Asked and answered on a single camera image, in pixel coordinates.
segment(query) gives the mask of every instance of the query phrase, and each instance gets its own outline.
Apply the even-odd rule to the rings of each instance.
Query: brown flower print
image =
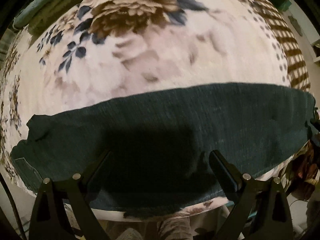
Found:
[[[4,88],[4,86],[6,85],[7,76],[10,74],[10,72],[13,70],[14,66],[17,64],[17,62],[20,59],[21,55],[17,51],[17,45],[19,43],[21,33],[22,31],[20,31],[12,41],[12,47],[10,51],[7,53],[6,59],[4,61],[3,76],[1,77],[1,81],[0,81],[0,93]]]
[[[89,32],[98,38],[110,34],[118,37],[130,30],[143,33],[149,24],[168,24],[165,13],[179,10],[176,0],[108,0],[92,9],[94,19]]]
[[[67,12],[62,18],[58,20],[57,27],[54,29],[53,34],[59,31],[70,31],[75,28],[74,21],[78,12],[78,7],[74,6],[72,10]]]
[[[14,84],[12,91],[9,92],[9,101],[10,101],[10,126],[14,126],[19,135],[19,127],[21,127],[21,119],[18,113],[18,88],[20,85],[20,75],[14,76]]]

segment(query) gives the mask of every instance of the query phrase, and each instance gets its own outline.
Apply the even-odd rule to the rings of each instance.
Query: white floral fabric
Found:
[[[27,27],[17,35],[0,84],[0,159],[30,194],[10,152],[34,114],[208,83],[310,88],[296,40],[267,0],[83,0],[31,39]]]

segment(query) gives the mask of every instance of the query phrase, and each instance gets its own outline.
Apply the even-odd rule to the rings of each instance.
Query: black clamp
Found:
[[[82,175],[76,173],[72,178],[58,182],[45,178],[33,206],[29,239],[77,239],[64,208],[63,199],[68,199],[86,240],[110,240],[88,203],[96,198],[101,189],[95,184],[94,178],[96,176],[106,178],[111,171],[112,164],[113,155],[106,151],[95,163],[88,166]]]
[[[241,174],[215,150],[210,167],[228,200],[235,203],[213,240],[237,240],[257,201],[257,215],[246,240],[293,240],[293,226],[286,194],[279,178],[259,181]]]
[[[313,109],[313,118],[310,119],[310,123],[320,132],[320,120],[317,110],[317,107]]]

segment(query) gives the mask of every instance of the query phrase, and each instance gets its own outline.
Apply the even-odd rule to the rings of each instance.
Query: wall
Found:
[[[36,198],[24,192],[23,189],[19,188],[18,186],[12,184],[11,181],[5,176],[5,170],[3,166],[0,166],[0,172],[4,177],[5,182],[7,183],[9,190],[12,194],[12,197],[16,203],[18,213],[21,217],[21,222],[22,224],[24,224],[30,220],[32,207]],[[11,204],[1,184],[0,184],[0,206],[4,214],[6,215],[7,219],[13,226],[13,228],[17,229],[18,226],[12,211]]]
[[[313,96],[316,99],[316,106],[320,108],[320,66],[313,62],[313,55],[311,55],[310,51],[312,50],[309,40],[307,39],[307,35],[304,33],[305,29],[301,27],[303,36],[301,37],[295,28],[292,26],[290,20],[288,19],[288,16],[291,15],[290,11],[286,11],[282,13],[282,16],[286,23],[288,24],[289,28],[293,32],[293,35],[295,36],[299,47],[301,49],[302,55],[304,57],[304,60],[307,65],[307,70],[309,73],[311,88],[310,93],[313,94]]]
[[[292,4],[289,7],[289,11],[293,15],[293,17],[297,19],[309,43],[312,44],[319,40],[320,35],[314,28],[313,24],[310,22],[306,14],[302,11],[302,9],[296,4],[294,0],[290,0],[290,2]]]

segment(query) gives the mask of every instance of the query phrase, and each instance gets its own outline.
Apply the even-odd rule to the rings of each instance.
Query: clothing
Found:
[[[307,92],[243,83],[114,98],[33,116],[11,157],[36,193],[42,179],[68,179],[111,150],[115,162],[95,179],[102,189],[90,206],[143,220],[223,195],[212,150],[254,178],[285,161],[312,136],[314,105]]]
[[[310,88],[299,46],[267,0],[83,0],[32,39],[25,28],[12,43],[0,88],[1,160],[30,194],[11,152],[34,114],[206,84]],[[203,203],[198,211],[217,207]]]
[[[143,240],[143,239],[136,230],[132,228],[128,228],[116,240]]]

